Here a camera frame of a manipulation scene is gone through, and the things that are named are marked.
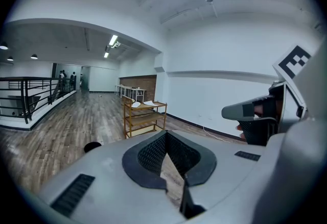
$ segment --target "railing post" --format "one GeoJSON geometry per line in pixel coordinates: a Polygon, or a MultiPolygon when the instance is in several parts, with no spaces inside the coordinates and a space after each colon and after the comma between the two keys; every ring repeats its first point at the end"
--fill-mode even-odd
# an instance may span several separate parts
{"type": "Polygon", "coordinates": [[[20,88],[20,100],[21,100],[21,108],[22,108],[22,113],[24,115],[25,122],[26,122],[26,124],[29,124],[29,122],[27,121],[27,116],[26,116],[24,88],[23,87],[20,88]]]}
{"type": "Polygon", "coordinates": [[[50,102],[52,105],[52,80],[50,79],[50,102]]]}
{"type": "Polygon", "coordinates": [[[27,106],[27,113],[30,120],[32,120],[31,110],[30,110],[30,101],[29,101],[29,89],[27,87],[27,81],[25,81],[25,98],[26,98],[26,106],[27,106]]]}

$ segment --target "black metal railing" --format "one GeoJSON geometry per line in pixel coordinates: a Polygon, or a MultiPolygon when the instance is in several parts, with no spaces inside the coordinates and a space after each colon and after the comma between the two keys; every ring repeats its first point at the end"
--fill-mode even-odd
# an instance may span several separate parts
{"type": "Polygon", "coordinates": [[[73,79],[61,78],[42,78],[42,77],[4,77],[0,78],[0,82],[8,82],[8,88],[0,88],[0,101],[10,100],[16,101],[18,106],[0,106],[1,109],[14,109],[21,112],[18,114],[8,115],[0,114],[4,117],[24,118],[25,123],[28,124],[28,119],[32,120],[32,115],[35,111],[41,109],[45,105],[52,105],[58,98],[64,97],[66,94],[76,90],[76,76],[73,79]]]}

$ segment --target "black fisheye border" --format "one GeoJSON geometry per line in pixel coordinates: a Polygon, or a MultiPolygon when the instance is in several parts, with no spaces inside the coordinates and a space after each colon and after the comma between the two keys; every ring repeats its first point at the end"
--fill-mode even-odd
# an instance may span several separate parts
{"type": "MultiPolygon", "coordinates": [[[[0,23],[3,24],[10,9],[16,0],[1,0],[0,23]]],[[[323,13],[326,21],[327,0],[315,0],[323,13]]],[[[31,223],[47,223],[44,222],[34,211],[33,208],[24,200],[13,180],[8,174],[5,161],[0,161],[0,184],[2,188],[2,215],[3,219],[11,218],[11,222],[29,221],[31,223]]],[[[310,222],[318,222],[325,218],[324,195],[326,194],[327,171],[326,168],[322,172],[320,178],[316,182],[312,192],[306,200],[297,208],[285,222],[302,222],[307,219],[310,222]]]]}

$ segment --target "finger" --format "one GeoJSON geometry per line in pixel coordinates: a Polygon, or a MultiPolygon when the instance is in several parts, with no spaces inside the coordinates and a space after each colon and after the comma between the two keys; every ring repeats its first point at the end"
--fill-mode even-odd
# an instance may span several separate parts
{"type": "Polygon", "coordinates": [[[264,107],[262,105],[258,105],[254,107],[254,113],[258,116],[261,116],[264,114],[264,107]]]}

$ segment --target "handrail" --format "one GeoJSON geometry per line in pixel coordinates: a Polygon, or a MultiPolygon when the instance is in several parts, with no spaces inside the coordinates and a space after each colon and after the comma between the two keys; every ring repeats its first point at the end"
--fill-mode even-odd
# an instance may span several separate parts
{"type": "Polygon", "coordinates": [[[0,89],[2,91],[19,91],[20,96],[17,98],[10,98],[10,97],[0,97],[1,100],[15,100],[17,101],[17,105],[19,102],[21,107],[8,107],[8,105],[0,105],[1,109],[18,109],[18,115],[7,115],[7,114],[0,114],[3,117],[17,117],[17,118],[24,118],[25,123],[28,124],[28,119],[32,120],[32,114],[42,108],[45,105],[52,104],[56,99],[60,97],[64,97],[66,94],[71,93],[72,91],[76,90],[76,76],[74,79],[70,78],[46,78],[46,77],[2,77],[0,78],[0,82],[8,81],[8,89],[0,89]],[[48,89],[46,91],[41,91],[36,94],[30,95],[29,90],[31,89],[48,89]],[[40,97],[37,101],[34,101],[32,98],[41,95],[44,93],[50,92],[49,95],[45,97],[40,97]],[[37,104],[40,101],[48,99],[47,102],[42,103],[39,107],[37,104]]]}

